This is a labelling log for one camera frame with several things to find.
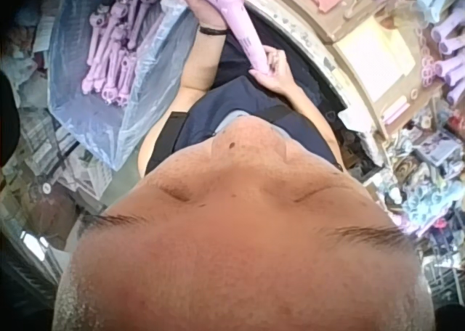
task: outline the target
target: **person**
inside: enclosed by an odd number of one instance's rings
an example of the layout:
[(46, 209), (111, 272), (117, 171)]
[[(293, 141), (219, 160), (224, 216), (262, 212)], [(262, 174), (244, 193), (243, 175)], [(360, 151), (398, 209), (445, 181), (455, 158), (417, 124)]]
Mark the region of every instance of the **person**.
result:
[(433, 330), (411, 242), (341, 167), (286, 54), (210, 90), (226, 25), (186, 1), (200, 28), (179, 93), (143, 179), (88, 223), (53, 330)]

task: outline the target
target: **blue plastic bag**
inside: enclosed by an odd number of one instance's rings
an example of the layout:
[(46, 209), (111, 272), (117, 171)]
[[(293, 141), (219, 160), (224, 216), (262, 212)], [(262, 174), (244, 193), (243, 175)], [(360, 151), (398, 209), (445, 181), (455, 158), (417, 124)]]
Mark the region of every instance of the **blue plastic bag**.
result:
[(137, 62), (128, 106), (107, 106), (98, 94), (81, 91), (89, 70), (89, 16), (102, 3), (111, 5), (113, 1), (62, 1), (50, 46), (48, 104), (53, 116), (85, 148), (117, 171), (176, 96), (197, 22), (182, 0), (179, 7), (168, 10), (157, 33), (148, 40), (149, 50)]

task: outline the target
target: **forehead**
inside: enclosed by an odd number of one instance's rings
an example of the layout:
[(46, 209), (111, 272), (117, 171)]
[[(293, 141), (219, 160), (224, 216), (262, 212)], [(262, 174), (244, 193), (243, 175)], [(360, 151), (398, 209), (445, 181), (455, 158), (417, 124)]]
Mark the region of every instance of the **forehead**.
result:
[[(399, 294), (415, 272), (411, 258), (381, 256), (369, 247), (325, 249), (317, 232), (305, 239), (297, 231), (287, 238), (257, 238), (252, 231), (238, 237), (207, 224), (89, 236), (78, 257), (81, 274), (112, 314), (128, 318), (148, 308), (144, 318), (196, 315), (214, 322), (255, 311), (270, 321), (304, 322), (309, 311), (342, 318), (371, 310), (379, 296)], [(284, 317), (278, 309), (292, 313)]]

